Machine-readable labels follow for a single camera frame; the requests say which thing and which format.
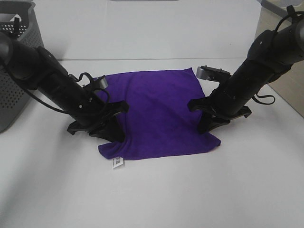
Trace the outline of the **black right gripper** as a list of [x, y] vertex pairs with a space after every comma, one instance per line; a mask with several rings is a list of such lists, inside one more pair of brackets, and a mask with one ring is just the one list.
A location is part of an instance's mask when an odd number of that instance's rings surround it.
[[247, 118], [252, 114], [251, 110], [247, 106], [241, 107], [240, 110], [235, 114], [225, 114], [223, 111], [220, 111], [218, 108], [216, 108], [212, 104], [211, 99], [208, 97], [191, 99], [188, 102], [187, 106], [191, 112], [198, 110], [203, 112], [198, 125], [199, 133], [210, 132], [218, 127], [228, 125], [232, 120], [236, 118]]

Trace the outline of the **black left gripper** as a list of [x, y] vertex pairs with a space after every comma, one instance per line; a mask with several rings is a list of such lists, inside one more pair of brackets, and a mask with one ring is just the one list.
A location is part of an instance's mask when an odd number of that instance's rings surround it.
[[74, 135], [76, 132], [87, 132], [89, 136], [101, 138], [109, 142], [120, 142], [125, 140], [125, 133], [121, 128], [116, 116], [127, 113], [129, 105], [126, 101], [108, 103], [100, 114], [91, 117], [90, 124], [84, 125], [78, 121], [71, 123], [67, 131]]

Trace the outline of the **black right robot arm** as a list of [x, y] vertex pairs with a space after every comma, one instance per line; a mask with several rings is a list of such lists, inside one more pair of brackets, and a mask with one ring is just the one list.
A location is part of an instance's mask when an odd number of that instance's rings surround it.
[[277, 80], [303, 59], [304, 13], [288, 6], [287, 15], [276, 28], [265, 30], [254, 40], [246, 60], [234, 74], [208, 66], [198, 67], [197, 78], [219, 83], [209, 96], [188, 102], [191, 112], [203, 112], [199, 133], [250, 116], [252, 112], [246, 103], [250, 99], [257, 100], [264, 85]]

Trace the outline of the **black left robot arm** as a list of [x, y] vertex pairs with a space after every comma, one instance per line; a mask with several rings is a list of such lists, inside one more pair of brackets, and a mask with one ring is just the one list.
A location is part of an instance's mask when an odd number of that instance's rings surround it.
[[69, 74], [43, 47], [27, 47], [12, 36], [0, 35], [0, 69], [30, 96], [38, 90], [74, 119], [67, 131], [87, 132], [110, 142], [123, 142], [125, 133], [116, 116], [126, 113], [125, 101], [110, 102], [105, 76], [94, 79], [87, 73]]

